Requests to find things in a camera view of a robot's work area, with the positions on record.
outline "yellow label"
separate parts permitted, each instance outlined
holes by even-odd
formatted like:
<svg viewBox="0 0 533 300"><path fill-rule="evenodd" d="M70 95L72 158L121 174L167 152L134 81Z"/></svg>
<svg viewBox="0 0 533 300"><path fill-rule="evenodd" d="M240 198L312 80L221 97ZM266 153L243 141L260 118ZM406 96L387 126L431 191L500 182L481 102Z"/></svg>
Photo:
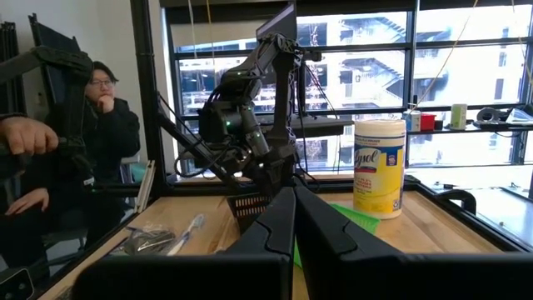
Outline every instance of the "yellow label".
<svg viewBox="0 0 533 300"><path fill-rule="evenodd" d="M405 135L356 135L353 206L363 212L393 213L401 209Z"/></svg>

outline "lysol logo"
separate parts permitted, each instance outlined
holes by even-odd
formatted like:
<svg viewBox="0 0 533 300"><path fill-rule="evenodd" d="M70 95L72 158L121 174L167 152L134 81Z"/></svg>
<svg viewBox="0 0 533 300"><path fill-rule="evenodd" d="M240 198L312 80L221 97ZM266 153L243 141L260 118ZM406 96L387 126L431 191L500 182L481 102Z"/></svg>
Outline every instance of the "lysol logo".
<svg viewBox="0 0 533 300"><path fill-rule="evenodd" d="M380 162L381 151L375 148L357 149L355 169L356 172L375 173Z"/></svg>

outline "shelf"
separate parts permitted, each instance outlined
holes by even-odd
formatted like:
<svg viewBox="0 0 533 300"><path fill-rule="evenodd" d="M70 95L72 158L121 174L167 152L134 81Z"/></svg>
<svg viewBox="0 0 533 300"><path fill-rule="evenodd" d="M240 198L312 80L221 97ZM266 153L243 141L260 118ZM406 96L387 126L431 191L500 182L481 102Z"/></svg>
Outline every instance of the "shelf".
<svg viewBox="0 0 533 300"><path fill-rule="evenodd" d="M452 130L452 129L442 129L442 130L432 130L432 131L420 131L420 132L408 132L407 135L423 135L423 134L445 134L445 133L508 133L508 132L526 132L533 131L533 127L509 127L506 129L479 129L474 125L466 125L465 130Z"/></svg>

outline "person's hand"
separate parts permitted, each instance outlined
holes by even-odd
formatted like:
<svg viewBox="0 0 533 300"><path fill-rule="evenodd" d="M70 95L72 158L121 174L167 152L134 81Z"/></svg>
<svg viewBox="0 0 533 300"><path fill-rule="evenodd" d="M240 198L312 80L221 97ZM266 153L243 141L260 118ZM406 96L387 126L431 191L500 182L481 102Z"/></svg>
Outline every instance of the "person's hand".
<svg viewBox="0 0 533 300"><path fill-rule="evenodd" d="M109 113L115 107L115 99L108 95L101 96L98 99L98 107L103 113Z"/></svg>
<svg viewBox="0 0 533 300"><path fill-rule="evenodd" d="M46 124L29 117L8 117L0 121L0 135L7 139L12 154L43 154L57 148L57 134Z"/></svg>
<svg viewBox="0 0 533 300"><path fill-rule="evenodd" d="M33 205L39 203L42 203L41 211L44 212L48 208L48 190L46 188L36 188L20 197L17 201L11 204L6 212L6 216L22 213Z"/></svg>

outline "wooden tabletop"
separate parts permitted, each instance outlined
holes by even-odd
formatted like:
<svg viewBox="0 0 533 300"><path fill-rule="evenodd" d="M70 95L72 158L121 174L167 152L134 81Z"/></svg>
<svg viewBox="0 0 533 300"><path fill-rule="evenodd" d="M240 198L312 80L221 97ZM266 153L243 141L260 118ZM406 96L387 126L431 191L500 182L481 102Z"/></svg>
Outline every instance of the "wooden tabletop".
<svg viewBox="0 0 533 300"><path fill-rule="evenodd" d="M322 199L351 207L351 193L320 194ZM417 192L404 192L402 214L392 220L381 221L376 235L405 253L499 253L500 250L468 227L440 210ZM226 199L217 197L165 197L157 200L129 224L141 228L161 224L180 233L198 214L206 216L204 226L195 231L180 255L209 254L231 246L238 238L237 223ZM81 262L41 299L54 299L72 286L76 276L89 264L116 247L129 231L121 230L88 259ZM308 299L303 272L294 267L293 299Z"/></svg>

